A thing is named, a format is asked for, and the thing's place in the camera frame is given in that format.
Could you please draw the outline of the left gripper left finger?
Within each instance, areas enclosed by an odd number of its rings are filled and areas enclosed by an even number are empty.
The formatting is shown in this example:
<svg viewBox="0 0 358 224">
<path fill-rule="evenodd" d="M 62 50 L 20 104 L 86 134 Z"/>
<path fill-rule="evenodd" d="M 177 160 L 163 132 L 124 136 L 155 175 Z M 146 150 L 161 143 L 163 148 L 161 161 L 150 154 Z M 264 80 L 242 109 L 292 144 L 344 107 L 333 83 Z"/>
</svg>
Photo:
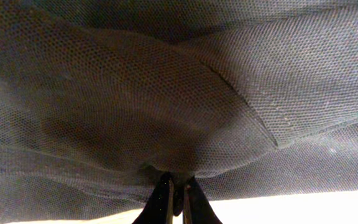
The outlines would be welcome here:
<svg viewBox="0 0 358 224">
<path fill-rule="evenodd" d="M 172 175 L 169 172 L 164 173 L 144 209 L 132 224 L 172 224 L 173 193 Z"/>
</svg>

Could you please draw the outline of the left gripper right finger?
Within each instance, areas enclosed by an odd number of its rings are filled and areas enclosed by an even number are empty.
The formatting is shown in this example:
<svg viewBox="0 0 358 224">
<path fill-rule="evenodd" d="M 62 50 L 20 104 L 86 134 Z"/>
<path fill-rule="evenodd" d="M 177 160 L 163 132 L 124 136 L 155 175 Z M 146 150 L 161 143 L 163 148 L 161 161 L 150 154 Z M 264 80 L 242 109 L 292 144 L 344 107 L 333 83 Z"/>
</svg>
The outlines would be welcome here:
<svg viewBox="0 0 358 224">
<path fill-rule="evenodd" d="M 195 177 L 184 187 L 183 224 L 222 224 Z"/>
</svg>

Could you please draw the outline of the black polo shirt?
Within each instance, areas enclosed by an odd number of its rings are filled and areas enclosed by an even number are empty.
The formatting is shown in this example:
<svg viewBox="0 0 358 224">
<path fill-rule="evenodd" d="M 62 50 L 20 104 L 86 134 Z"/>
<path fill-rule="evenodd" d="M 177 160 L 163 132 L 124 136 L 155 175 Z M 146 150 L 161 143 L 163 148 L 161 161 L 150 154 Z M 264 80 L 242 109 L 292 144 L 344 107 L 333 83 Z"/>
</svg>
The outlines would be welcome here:
<svg viewBox="0 0 358 224">
<path fill-rule="evenodd" d="M 0 0 L 0 223 L 358 190 L 358 1 Z"/>
</svg>

